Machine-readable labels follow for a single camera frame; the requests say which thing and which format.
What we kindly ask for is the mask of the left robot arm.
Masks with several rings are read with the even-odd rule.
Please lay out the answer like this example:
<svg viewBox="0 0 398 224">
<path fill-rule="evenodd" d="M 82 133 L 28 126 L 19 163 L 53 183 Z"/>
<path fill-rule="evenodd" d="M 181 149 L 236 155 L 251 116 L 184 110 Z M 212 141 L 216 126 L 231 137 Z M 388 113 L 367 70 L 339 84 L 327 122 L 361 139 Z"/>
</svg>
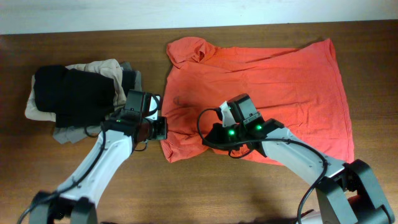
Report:
<svg viewBox="0 0 398 224">
<path fill-rule="evenodd" d="M 19 217 L 29 223 L 97 223 L 96 208 L 119 166 L 137 151 L 137 145 L 167 137 L 166 118 L 159 116 L 161 97 L 129 90 L 125 105 L 100 125 L 92 150 L 73 174 L 52 192 L 40 191 Z"/>
</svg>

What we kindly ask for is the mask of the red printed t-shirt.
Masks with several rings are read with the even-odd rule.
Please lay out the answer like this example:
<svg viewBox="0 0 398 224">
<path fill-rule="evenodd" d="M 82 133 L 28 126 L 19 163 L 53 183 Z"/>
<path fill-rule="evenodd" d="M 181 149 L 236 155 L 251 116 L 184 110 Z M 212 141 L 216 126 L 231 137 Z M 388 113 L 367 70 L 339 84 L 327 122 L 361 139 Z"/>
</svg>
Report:
<svg viewBox="0 0 398 224">
<path fill-rule="evenodd" d="M 218 121 L 215 108 L 248 94 L 263 118 L 274 118 L 299 139 L 334 158 L 352 162 L 349 106 L 333 42 L 302 49 L 222 48 L 199 37 L 167 45 L 172 63 L 162 115 L 169 162 L 206 151 L 202 137 Z"/>
</svg>

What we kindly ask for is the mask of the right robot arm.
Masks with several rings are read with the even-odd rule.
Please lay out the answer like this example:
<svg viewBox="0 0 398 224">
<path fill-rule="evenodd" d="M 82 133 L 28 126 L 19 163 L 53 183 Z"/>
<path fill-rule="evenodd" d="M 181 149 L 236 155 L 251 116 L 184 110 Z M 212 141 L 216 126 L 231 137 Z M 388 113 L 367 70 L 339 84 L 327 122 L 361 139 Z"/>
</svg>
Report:
<svg viewBox="0 0 398 224">
<path fill-rule="evenodd" d="M 394 223 L 396 218 L 371 167 L 330 157 L 297 138 L 275 119 L 264 120 L 247 94 L 213 108 L 219 122 L 202 143 L 232 153 L 247 146 L 277 161 L 309 184 L 297 223 Z"/>
</svg>

